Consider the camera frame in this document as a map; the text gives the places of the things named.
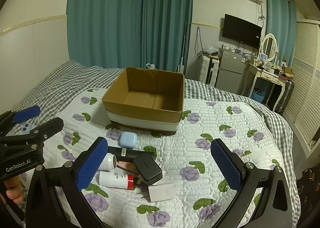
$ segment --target teal curtain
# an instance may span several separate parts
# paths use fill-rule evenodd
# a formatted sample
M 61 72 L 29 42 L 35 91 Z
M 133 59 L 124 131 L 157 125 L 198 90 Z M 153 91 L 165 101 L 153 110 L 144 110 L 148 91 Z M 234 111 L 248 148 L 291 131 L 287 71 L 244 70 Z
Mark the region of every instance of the teal curtain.
M 267 0 L 268 22 L 267 34 L 272 33 L 279 45 L 277 60 L 285 57 L 291 66 L 297 36 L 297 11 L 293 0 Z
M 193 0 L 142 0 L 141 56 L 143 64 L 176 71 L 184 45 L 187 64 Z
M 142 67 L 141 0 L 68 0 L 70 59 L 85 66 Z

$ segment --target refrigerator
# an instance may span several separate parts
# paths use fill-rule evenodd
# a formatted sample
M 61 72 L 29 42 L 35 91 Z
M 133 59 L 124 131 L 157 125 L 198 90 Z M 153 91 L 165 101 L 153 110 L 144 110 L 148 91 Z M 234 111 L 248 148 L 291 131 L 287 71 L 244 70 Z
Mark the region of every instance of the refrigerator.
M 222 54 L 215 87 L 239 94 L 247 56 L 220 49 Z

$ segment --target black flat screen tv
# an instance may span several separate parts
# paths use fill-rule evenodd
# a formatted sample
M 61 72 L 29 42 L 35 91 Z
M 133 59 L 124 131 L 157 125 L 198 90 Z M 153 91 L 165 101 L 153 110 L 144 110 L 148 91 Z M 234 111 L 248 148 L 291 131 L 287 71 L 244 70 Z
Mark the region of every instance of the black flat screen tv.
M 254 23 L 225 14 L 222 37 L 259 48 L 262 28 Z

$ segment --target metal bolt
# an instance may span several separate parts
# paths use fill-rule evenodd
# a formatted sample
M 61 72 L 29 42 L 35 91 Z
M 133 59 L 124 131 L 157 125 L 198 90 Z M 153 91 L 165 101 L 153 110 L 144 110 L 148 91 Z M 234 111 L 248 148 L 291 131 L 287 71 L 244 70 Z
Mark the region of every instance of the metal bolt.
M 42 170 L 42 165 L 36 166 L 36 171 L 40 171 L 40 170 Z
M 245 165 L 246 165 L 247 168 L 250 168 L 250 169 L 254 168 L 254 164 L 251 163 L 251 162 L 247 162 Z
M 67 162 L 64 164 L 64 166 L 65 166 L 65 167 L 71 167 L 72 164 L 73 164 L 72 161 L 67 161 Z
M 276 169 L 276 171 L 278 171 L 279 173 L 282 172 L 282 167 L 276 166 L 275 169 Z

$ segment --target table leg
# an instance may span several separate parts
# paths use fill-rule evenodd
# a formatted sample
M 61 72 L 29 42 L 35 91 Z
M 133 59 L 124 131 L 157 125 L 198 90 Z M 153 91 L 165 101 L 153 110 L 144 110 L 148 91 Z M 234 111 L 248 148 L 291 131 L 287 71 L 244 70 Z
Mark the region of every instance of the table leg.
M 271 97 L 271 95 L 272 95 L 273 89 L 275 89 L 275 84 L 272 85 L 272 88 L 271 88 L 270 94 L 269 94 L 269 96 L 268 96 L 268 100 L 267 100 L 267 102 L 266 102 L 266 105 L 268 104 L 268 102 L 269 102 L 269 100 L 270 100 L 270 97 Z
M 278 99 L 277 99 L 277 101 L 276 101 L 276 103 L 275 103 L 275 105 L 274 105 L 274 107 L 273 107 L 273 110 L 272 110 L 273 112 L 275 111 L 276 106 L 278 105 L 278 102 L 280 101 L 281 97 L 283 96 L 284 90 L 285 90 L 285 85 L 282 86 L 281 93 L 280 93 L 280 95 L 279 95 L 279 97 L 278 97 Z
M 244 86 L 243 86 L 243 90 L 242 90 L 241 95 L 244 95 L 244 91 L 245 91 L 245 88 L 246 88 L 246 86 L 247 86 L 247 81 L 248 81 L 249 73 L 250 73 L 250 70 L 249 70 L 249 67 L 248 67 L 248 68 L 247 68 L 247 72 L 245 73 Z
M 249 96 L 248 96 L 249 98 L 252 95 L 253 88 L 254 88 L 254 85 L 256 84 L 256 81 L 257 81 L 257 74 L 254 76 L 254 80 L 253 80 L 253 83 L 252 83 L 252 86 L 251 86 L 251 90 L 250 90 L 250 93 L 249 93 Z

